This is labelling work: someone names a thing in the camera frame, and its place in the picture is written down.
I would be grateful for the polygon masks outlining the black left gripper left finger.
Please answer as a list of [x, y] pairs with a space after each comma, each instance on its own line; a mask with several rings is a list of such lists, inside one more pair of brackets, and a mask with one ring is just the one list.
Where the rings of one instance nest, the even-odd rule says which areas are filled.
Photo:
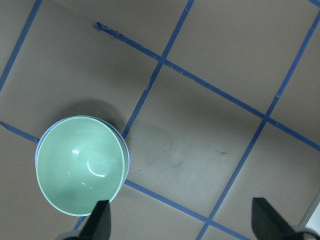
[[111, 236], [111, 207], [108, 200], [95, 205], [89, 219], [81, 230], [80, 240], [109, 240]]

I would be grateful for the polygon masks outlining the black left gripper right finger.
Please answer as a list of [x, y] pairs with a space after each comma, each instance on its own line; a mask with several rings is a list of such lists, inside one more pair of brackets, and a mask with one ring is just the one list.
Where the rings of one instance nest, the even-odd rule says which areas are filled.
[[254, 197], [251, 228], [258, 240], [298, 240], [299, 234], [263, 197]]

